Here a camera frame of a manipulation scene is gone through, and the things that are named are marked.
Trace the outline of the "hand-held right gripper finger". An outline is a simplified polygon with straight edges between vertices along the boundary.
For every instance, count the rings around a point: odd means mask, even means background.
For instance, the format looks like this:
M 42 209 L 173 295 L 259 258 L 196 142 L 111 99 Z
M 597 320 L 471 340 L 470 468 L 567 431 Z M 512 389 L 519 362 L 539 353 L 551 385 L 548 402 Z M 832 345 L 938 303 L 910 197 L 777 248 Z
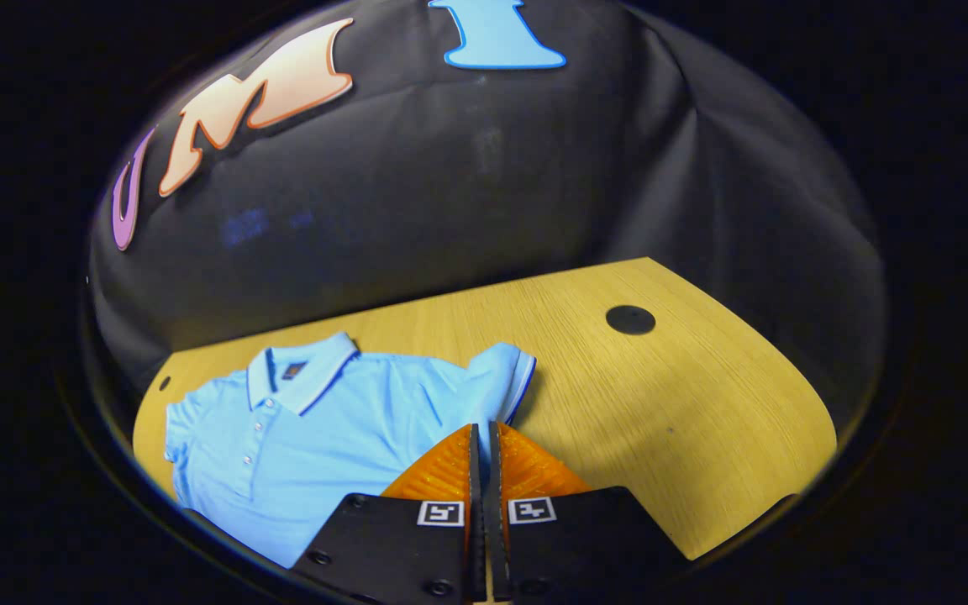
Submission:
M 346 494 L 292 569 L 356 604 L 470 604 L 487 596 L 481 495 L 469 424 L 382 494 Z
M 492 590 L 508 602 L 650 602 L 688 560 L 627 487 L 592 489 L 545 448 L 488 426 Z

